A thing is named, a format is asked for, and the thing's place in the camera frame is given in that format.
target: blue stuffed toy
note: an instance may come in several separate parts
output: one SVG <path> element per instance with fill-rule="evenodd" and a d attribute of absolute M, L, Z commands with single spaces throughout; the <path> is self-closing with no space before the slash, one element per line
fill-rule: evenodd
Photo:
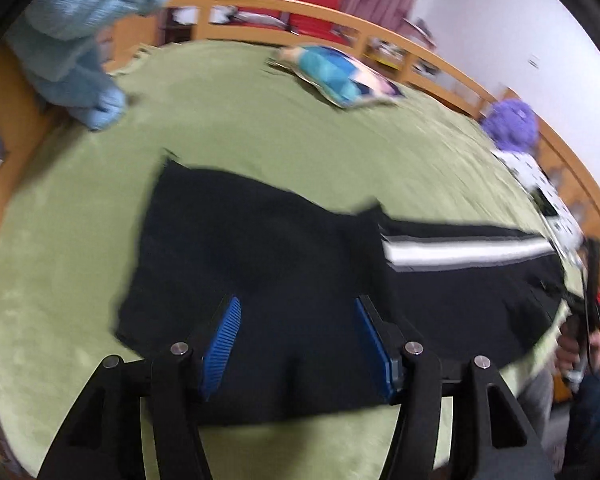
<path fill-rule="evenodd" d="M 536 114 L 520 99 L 495 103 L 480 126 L 502 152 L 529 153 L 538 143 Z"/>
<path fill-rule="evenodd" d="M 33 0 L 5 34 L 33 88 L 91 130 L 125 111 L 124 92 L 100 66 L 96 35 L 130 14 L 147 16 L 167 0 Z"/>

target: white patterned cloth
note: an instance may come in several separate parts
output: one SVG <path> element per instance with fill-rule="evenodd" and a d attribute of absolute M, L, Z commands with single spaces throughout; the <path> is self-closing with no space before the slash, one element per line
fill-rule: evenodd
<path fill-rule="evenodd" d="M 566 253 L 577 251 L 582 243 L 582 230 L 536 160 L 528 153 L 493 150 L 493 155 L 507 167 L 528 193 L 536 189 L 542 192 L 547 202 L 557 212 L 556 216 L 544 217 L 554 232 L 556 241 Z"/>

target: person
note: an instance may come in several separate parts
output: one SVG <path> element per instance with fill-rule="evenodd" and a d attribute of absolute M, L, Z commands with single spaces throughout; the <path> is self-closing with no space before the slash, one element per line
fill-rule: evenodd
<path fill-rule="evenodd" d="M 600 449 L 600 331 L 589 335 L 590 367 L 573 400 L 569 412 L 570 420 L 564 450 L 563 467 L 584 464 Z M 566 324 L 560 327 L 555 351 L 555 368 L 564 373 L 573 370 L 580 361 L 580 344 L 567 334 Z M 532 427 L 542 440 L 549 421 L 554 398 L 554 382 L 549 367 L 523 389 L 518 402 Z"/>

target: black garment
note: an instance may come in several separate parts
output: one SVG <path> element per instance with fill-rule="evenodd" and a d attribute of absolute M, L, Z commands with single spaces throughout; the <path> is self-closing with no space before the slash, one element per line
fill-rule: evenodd
<path fill-rule="evenodd" d="M 238 296 L 240 331 L 199 420 L 239 424 L 382 403 L 356 323 L 360 294 L 403 331 L 415 326 L 440 357 L 481 353 L 503 366 L 549 327 L 560 294 L 540 283 L 563 279 L 552 250 L 469 269 L 388 266 L 383 244 L 396 235 L 432 244 L 453 237 L 538 241 L 488 226 L 392 221 L 378 206 L 335 214 L 236 174 L 169 161 L 146 213 L 116 336 L 150 358 L 187 338 L 225 294 Z"/>

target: light blue towel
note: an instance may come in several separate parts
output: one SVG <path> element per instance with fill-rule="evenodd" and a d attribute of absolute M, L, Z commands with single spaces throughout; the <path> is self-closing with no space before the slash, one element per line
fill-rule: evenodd
<path fill-rule="evenodd" d="M 5 38 L 33 87 L 92 130 L 123 114 L 125 95 L 99 63 L 96 34 L 166 0 L 33 0 Z"/>

